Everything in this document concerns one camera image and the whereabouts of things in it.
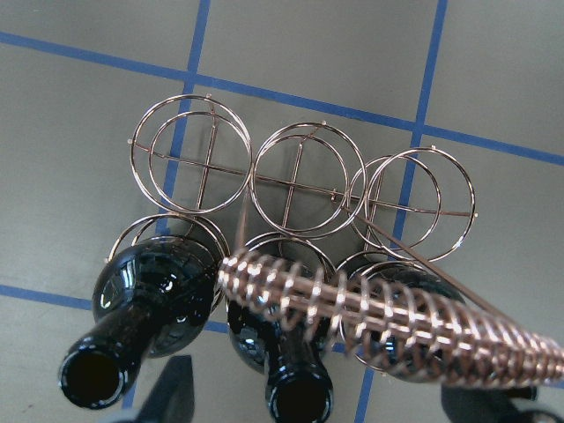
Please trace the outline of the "black rack-side right gripper right finger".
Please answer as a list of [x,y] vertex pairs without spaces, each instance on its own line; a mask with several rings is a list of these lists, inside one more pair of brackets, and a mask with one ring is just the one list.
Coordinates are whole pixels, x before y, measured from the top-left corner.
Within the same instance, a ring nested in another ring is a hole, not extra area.
[[532,422],[540,413],[536,388],[506,390],[441,386],[442,409],[450,422]]

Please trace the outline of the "black rack-side right gripper left finger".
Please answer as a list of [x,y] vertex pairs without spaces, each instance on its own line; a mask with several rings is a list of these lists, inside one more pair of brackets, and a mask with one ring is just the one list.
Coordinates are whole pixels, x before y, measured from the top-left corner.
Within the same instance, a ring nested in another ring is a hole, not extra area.
[[194,377],[190,355],[170,358],[140,408],[136,422],[181,423],[194,417]]

